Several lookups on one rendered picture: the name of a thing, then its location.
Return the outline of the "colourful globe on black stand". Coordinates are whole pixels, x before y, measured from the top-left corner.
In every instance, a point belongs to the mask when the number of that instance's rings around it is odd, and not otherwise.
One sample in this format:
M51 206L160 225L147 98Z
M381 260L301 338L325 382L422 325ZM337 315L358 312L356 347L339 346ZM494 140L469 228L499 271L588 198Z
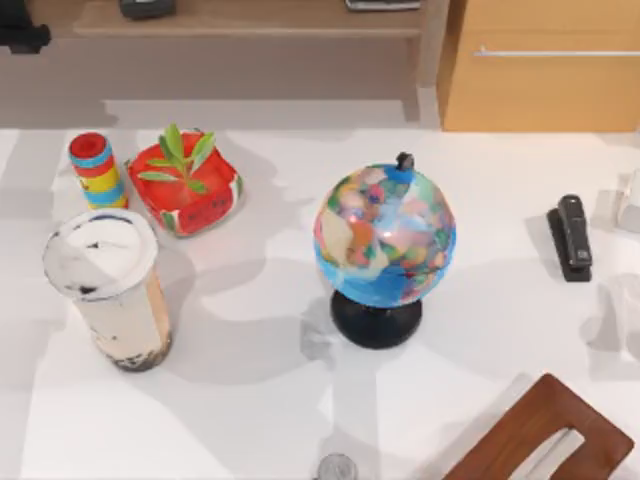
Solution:
M333 288L334 325L373 350L416 332L422 300L445 277L457 242L442 190L408 152L342 178L320 207L313 235L317 265Z

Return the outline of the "red plant pot with greens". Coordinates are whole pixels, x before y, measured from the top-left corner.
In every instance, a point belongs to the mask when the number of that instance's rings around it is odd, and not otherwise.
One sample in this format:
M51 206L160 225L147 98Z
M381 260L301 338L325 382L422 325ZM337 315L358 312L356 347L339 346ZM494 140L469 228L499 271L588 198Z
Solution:
M221 154L215 134L175 124L126 162L126 170L151 216L177 237L199 234L239 206L244 182Z

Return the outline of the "wooden open shelf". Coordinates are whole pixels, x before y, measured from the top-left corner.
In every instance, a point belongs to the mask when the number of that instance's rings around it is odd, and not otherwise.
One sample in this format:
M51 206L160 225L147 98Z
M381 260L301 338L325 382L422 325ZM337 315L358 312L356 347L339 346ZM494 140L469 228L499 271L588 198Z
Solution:
M0 127L214 129L434 125L448 0L352 13L344 0L177 0L126 19L117 0L27 0L51 31L0 48Z

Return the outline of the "bubble tea cup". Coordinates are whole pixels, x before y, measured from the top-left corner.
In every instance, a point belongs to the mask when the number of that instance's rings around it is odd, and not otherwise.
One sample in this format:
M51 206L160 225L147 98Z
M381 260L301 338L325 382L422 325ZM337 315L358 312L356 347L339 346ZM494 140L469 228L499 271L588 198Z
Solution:
M49 283L77 308L97 349L124 371L153 369L171 349L169 309L155 272L158 252L148 221L120 208L69 219L44 247Z

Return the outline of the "stack of coloured rings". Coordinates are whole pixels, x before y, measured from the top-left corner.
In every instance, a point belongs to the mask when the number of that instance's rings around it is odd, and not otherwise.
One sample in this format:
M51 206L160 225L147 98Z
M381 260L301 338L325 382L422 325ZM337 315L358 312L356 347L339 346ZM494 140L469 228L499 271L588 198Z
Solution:
M71 165L91 209L128 207L128 196L108 139L98 132L85 132L68 147Z

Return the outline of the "dark flat book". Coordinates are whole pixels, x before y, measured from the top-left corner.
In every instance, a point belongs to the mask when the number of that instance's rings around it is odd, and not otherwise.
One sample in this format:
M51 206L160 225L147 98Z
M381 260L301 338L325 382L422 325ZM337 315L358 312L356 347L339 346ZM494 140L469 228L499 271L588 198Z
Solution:
M421 0L344 0L351 11L411 11L421 7Z

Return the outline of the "black stapler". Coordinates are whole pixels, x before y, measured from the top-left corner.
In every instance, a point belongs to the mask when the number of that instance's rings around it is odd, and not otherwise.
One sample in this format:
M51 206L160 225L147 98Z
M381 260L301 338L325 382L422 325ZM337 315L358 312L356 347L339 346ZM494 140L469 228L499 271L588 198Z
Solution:
M590 282L593 256L581 198L576 194L562 196L557 206L547 212L546 219L565 281Z

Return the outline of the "pale wooden cupboard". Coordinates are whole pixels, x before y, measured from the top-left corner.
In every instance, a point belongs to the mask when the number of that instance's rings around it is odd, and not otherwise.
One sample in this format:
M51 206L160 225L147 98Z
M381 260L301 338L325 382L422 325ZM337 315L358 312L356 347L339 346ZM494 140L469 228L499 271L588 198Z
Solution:
M457 132L631 132L640 58L487 58L490 50L640 51L640 0L450 0L436 90Z

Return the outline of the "brown wooden tray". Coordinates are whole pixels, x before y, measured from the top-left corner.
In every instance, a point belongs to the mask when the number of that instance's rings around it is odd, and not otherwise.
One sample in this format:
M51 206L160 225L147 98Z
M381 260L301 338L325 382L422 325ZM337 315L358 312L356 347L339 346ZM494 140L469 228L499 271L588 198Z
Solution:
M584 442L550 480L609 480L634 440L555 376L542 375L442 480L507 480L529 454L562 429Z

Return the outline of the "black device on shelf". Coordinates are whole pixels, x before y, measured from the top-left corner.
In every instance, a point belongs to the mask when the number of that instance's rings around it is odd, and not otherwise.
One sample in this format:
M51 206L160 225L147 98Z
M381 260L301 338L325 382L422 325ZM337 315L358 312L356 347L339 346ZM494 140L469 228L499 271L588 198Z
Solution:
M121 14L134 21L161 18L176 13L176 0L118 0Z

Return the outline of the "white rounded object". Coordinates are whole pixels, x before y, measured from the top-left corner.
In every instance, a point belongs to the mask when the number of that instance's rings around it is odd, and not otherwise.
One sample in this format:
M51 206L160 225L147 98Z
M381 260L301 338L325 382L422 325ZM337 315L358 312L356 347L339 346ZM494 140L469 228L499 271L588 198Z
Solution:
M617 224L623 230L640 234L640 168L630 174L623 191L617 213Z

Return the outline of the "black object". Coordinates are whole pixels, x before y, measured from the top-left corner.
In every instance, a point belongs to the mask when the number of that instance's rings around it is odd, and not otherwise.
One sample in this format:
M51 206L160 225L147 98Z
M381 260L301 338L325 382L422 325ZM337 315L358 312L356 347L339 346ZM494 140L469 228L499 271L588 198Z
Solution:
M39 54L51 42L47 25L27 28L0 28L0 46L8 47L12 54Z

